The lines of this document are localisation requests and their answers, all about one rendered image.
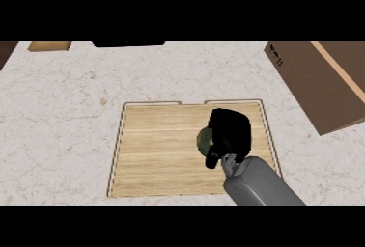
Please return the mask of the green squash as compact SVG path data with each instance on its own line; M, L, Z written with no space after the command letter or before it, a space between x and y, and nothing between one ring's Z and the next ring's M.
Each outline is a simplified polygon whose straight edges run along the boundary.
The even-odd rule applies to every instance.
M210 127L204 127L197 135L197 148L203 156L209 155L212 146L213 146L213 129Z

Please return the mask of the pale wooden tray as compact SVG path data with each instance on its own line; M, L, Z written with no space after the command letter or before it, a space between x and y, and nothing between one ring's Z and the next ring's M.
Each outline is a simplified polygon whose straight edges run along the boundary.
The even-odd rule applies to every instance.
M117 197L223 193L223 170L206 168L197 148L212 111L231 109L250 118L251 155L281 170L259 99L127 102L123 105L107 195Z

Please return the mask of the tan wooden block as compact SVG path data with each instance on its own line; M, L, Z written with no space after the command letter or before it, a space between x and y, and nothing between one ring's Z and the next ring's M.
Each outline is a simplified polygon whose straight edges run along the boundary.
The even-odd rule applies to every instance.
M28 50L36 51L67 51L71 47L70 41L34 41Z

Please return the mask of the brown cardboard box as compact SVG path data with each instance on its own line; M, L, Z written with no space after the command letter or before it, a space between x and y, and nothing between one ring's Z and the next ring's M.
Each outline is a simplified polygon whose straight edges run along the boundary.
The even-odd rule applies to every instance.
M365 41L271 41L263 51L318 134L365 122Z

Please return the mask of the dark brown cabinet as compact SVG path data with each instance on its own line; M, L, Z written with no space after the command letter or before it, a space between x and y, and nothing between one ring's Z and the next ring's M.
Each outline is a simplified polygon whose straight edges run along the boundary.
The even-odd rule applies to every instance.
M0 41L0 69L5 67L18 46L16 41Z

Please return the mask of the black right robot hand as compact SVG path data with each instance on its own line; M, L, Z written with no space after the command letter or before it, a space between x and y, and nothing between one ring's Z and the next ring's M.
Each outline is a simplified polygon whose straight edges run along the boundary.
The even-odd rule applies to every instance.
M213 134L213 146L206 155L206 167L214 169L226 154L234 154L235 162L241 163L250 154L253 143L248 117L234 110L216 108L209 129Z

